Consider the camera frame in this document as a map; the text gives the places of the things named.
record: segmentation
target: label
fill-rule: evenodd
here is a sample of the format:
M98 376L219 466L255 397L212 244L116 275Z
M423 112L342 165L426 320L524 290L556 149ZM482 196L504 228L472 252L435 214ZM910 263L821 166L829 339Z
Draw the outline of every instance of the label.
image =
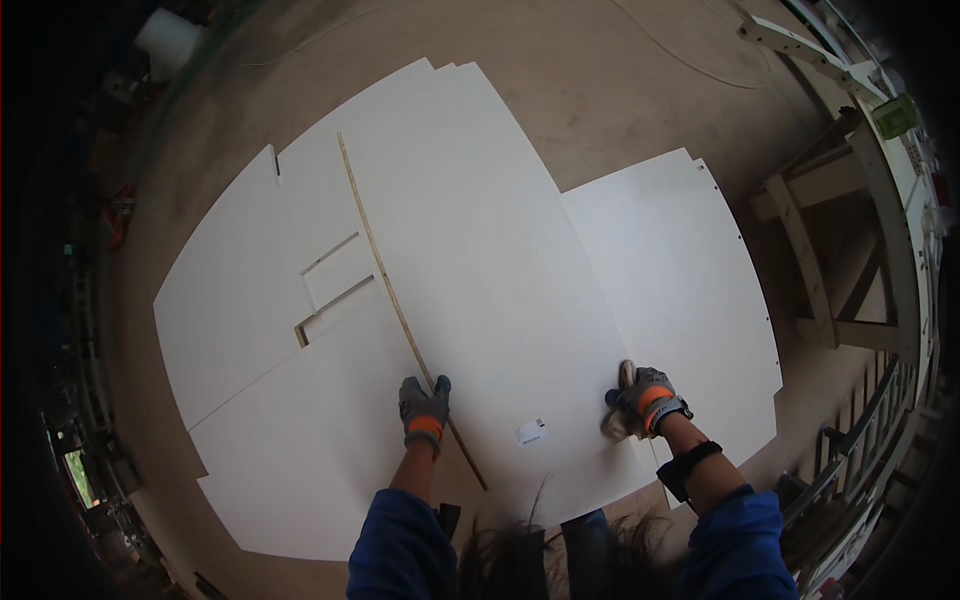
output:
M521 448L530 445L533 442L546 440L549 437L550 432L546 430L546 423L543 422L543 419L532 420L522 427L514 429L514 439L516 439L516 445L520 446Z

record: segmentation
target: blue jacket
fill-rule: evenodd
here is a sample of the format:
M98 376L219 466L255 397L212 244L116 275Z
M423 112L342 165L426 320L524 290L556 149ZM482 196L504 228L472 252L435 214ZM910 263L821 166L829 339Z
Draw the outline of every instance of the blue jacket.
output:
M743 486L704 515L690 534L680 598L796 598L780 557L777 496ZM457 555L429 506L399 490L373 499L350 555L347 597L452 598Z

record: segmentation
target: hand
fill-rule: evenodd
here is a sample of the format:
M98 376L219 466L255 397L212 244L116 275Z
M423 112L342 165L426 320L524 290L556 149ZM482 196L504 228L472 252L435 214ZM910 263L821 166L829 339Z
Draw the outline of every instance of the hand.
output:
M656 436L655 423L650 422L664 402L677 395L666 373L653 367L637 367L625 361L621 373L616 406L623 414L628 430Z
M433 445L434 461L440 456L440 440L444 437L444 425L450 414L450 380L446 375L437 377L433 395L420 388L416 377L407 377L399 391L400 420L403 421L404 445L413 440L426 440Z

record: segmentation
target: wristwatch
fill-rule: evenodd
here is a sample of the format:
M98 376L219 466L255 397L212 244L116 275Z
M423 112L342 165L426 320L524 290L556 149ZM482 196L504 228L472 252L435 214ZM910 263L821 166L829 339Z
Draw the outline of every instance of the wristwatch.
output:
M655 401L650 408L653 409L653 412L648 412L644 420L649 423L647 425L647 432L651 438L656 438L660 434L660 422L670 413L679 412L688 420L693 420L693 411L686 405L686 400L684 400L683 396L661 398Z

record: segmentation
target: concrete floor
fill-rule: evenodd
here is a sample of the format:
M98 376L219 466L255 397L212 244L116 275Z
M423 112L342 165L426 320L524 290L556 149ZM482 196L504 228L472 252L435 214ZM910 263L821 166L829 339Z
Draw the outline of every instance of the concrete floor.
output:
M758 223L743 201L817 134L825 116L780 59L736 38L738 21L719 0L620 2L685 60L760 87L719 83L683 66L610 0L268 0L190 84L162 139L131 134L130 147L142 154L153 144L156 151L136 182L127 243L104 266L108 378L118 432L142 476L133 502L171 572L196 597L195 570L234 600L342 597L347 570L241 551L221 525L196 484L204 466L167 383L154 329L156 291L193 228L264 145L281 151L355 93L424 56L435 67L476 61L562 191L680 146L707 161L754 258L783 368L778 436L744 471L769 488L812 450L817 426L871 353L800 343L795 262L779 224ZM747 6L803 31L775 0ZM281 57L323 32L275 64L246 65ZM829 84L825 93L833 94L828 105L844 100ZM127 153L130 165L136 155ZM117 164L124 164L120 157ZM124 175L123 167L113 170ZM659 484L609 512L646 510L665 510ZM677 551L694 517L680 509L671 518L677 523L667 549Z

